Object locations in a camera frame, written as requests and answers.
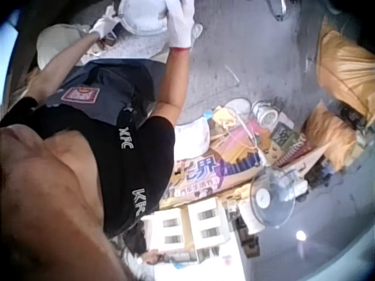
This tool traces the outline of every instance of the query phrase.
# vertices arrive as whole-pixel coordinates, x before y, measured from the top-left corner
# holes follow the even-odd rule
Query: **white glove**
[[[113,17],[113,13],[113,7],[108,6],[103,17],[95,23],[94,27],[89,33],[97,32],[99,33],[100,38],[103,38],[110,33],[115,25],[120,21],[118,17]]]
[[[168,9],[169,47],[190,48],[194,0],[165,0]]]

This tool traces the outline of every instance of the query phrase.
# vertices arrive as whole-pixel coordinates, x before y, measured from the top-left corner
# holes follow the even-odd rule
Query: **white container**
[[[278,112],[271,106],[270,102],[257,101],[253,104],[253,114],[263,128],[272,127],[277,121]]]
[[[165,0],[121,0],[118,16],[125,29],[135,35],[156,35],[166,31]]]

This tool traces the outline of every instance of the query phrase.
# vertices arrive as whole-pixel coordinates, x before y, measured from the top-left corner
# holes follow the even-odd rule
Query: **light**
[[[297,237],[297,240],[300,240],[300,241],[306,240],[306,234],[302,230],[297,231],[296,237]]]

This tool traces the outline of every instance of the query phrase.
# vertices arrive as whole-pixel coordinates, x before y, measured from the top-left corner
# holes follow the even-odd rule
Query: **man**
[[[59,53],[1,121],[2,268],[16,267],[13,280],[132,279],[108,238],[158,205],[188,86],[194,3],[166,3],[171,51],[145,122],[148,62],[99,60],[66,78],[111,18]]]

